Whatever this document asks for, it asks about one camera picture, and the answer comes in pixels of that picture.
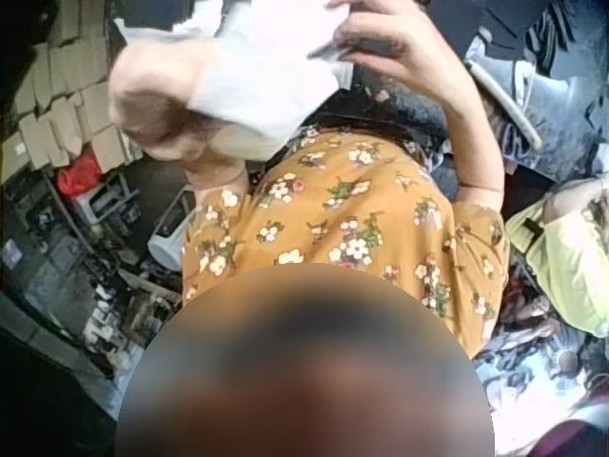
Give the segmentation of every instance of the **white cloth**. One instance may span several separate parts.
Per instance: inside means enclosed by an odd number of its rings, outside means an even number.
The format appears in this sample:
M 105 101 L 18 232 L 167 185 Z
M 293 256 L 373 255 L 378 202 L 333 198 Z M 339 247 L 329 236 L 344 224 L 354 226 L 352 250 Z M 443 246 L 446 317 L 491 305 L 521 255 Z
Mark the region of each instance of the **white cloth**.
M 188 107 L 230 124 L 214 147 L 226 155 L 266 161 L 298 126 L 339 89 L 352 67 L 311 61 L 348 15 L 325 0 L 238 3 L 216 38 L 219 62 L 205 71 Z

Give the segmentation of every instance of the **red bag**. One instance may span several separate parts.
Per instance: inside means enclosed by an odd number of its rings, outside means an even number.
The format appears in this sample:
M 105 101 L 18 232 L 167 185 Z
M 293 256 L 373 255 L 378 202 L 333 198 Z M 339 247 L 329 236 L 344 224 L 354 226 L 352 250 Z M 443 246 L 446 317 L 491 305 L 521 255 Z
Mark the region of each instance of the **red bag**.
M 67 197 L 77 197 L 99 184 L 102 170 L 99 168 L 95 154 L 90 151 L 83 153 L 67 169 L 59 171 L 57 187 Z

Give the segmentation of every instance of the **cardboard box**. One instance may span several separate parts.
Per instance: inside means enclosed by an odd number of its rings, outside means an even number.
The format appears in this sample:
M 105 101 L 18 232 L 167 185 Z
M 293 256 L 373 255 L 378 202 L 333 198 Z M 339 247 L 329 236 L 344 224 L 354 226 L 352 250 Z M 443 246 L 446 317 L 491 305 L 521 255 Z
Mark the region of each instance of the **cardboard box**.
M 49 50 L 50 60 L 50 86 L 53 96 L 63 95 L 68 91 L 66 78 L 64 78 L 63 55 L 61 48 Z
M 57 145 L 57 123 L 54 112 L 40 116 L 38 119 L 38 135 L 43 141 L 45 152 L 54 167 L 67 167 L 69 165 L 68 153 Z
M 108 50 L 106 38 L 92 38 L 93 64 L 95 67 L 95 82 L 98 83 L 108 76 Z
M 61 97 L 55 100 L 51 107 L 54 133 L 61 149 L 70 157 L 78 157 L 83 148 L 83 139 L 76 129 L 78 121 L 74 106 Z
M 28 150 L 18 131 L 2 144 L 2 184 L 29 164 Z
M 91 127 L 88 124 L 87 111 L 85 110 L 85 101 L 83 100 L 81 92 L 75 92 L 68 100 L 68 102 L 74 106 L 76 113 L 76 121 L 80 128 L 81 138 L 83 143 L 88 143 L 93 139 L 93 133 Z
M 104 14 L 104 0 L 83 0 L 80 16 L 83 37 L 104 36 Z
M 97 163 L 103 173 L 120 167 L 125 163 L 123 143 L 116 127 L 110 126 L 94 134 L 91 144 L 93 145 L 93 152 L 97 158 Z
M 78 40 L 78 65 L 80 68 L 80 89 L 88 88 L 95 84 L 98 80 L 97 68 L 95 61 L 95 50 L 93 48 L 93 41 Z
M 15 108 L 19 115 L 34 111 L 36 107 L 36 98 L 34 96 L 34 77 L 33 66 L 29 68 L 28 73 L 21 82 L 19 90 L 15 94 Z
M 49 47 L 47 43 L 34 47 L 36 49 L 36 60 L 33 64 L 34 94 L 38 106 L 45 110 L 49 107 L 53 95 L 50 86 Z
M 36 116 L 29 114 L 19 121 L 19 131 L 26 144 L 28 156 L 34 169 L 41 169 L 49 163 L 49 156 L 40 135 Z
M 49 42 L 54 46 L 60 46 L 79 35 L 80 2 L 79 0 L 57 0 L 56 3 L 59 10 L 49 34 Z
M 72 43 L 71 45 L 63 46 L 61 51 L 64 80 L 68 86 L 68 92 L 76 92 L 80 89 L 81 85 L 80 65 L 78 63 L 80 55 L 79 45 L 78 43 Z
M 93 134 L 111 125 L 108 100 L 108 83 L 83 90 L 88 125 Z

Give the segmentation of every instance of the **fabric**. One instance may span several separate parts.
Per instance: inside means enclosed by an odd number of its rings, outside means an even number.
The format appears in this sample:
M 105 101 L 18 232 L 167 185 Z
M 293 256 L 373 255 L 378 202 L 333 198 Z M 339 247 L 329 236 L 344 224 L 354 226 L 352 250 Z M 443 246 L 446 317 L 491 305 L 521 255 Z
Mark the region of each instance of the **fabric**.
M 510 219 L 512 244 L 526 253 L 541 289 L 566 322 L 600 338 L 609 336 L 609 259 L 594 222 L 574 212 L 544 226 L 546 199 Z M 543 229 L 537 240 L 524 225 L 527 219 Z
M 329 11 L 320 0 L 233 6 L 214 40 L 218 59 L 202 72 L 188 102 L 189 109 L 230 123 L 219 133 L 218 150 L 265 162 L 285 146 L 298 126 L 339 89 L 341 69 L 352 68 L 307 59 L 347 15 L 348 9 Z
M 78 157 L 67 169 L 57 175 L 57 187 L 67 197 L 77 197 L 94 189 L 102 177 L 95 154 L 89 152 Z
M 605 342 L 566 324 L 511 252 L 510 281 L 491 341 L 474 359 L 493 418 L 498 456 L 527 455 L 548 430 L 568 418 L 606 377 Z M 562 371 L 565 351 L 575 371 Z
M 506 279 L 501 216 L 451 205 L 397 145 L 306 132 L 253 195 L 211 192 L 187 232 L 184 301 L 256 268 L 326 263 L 390 281 L 430 308 L 474 356 Z

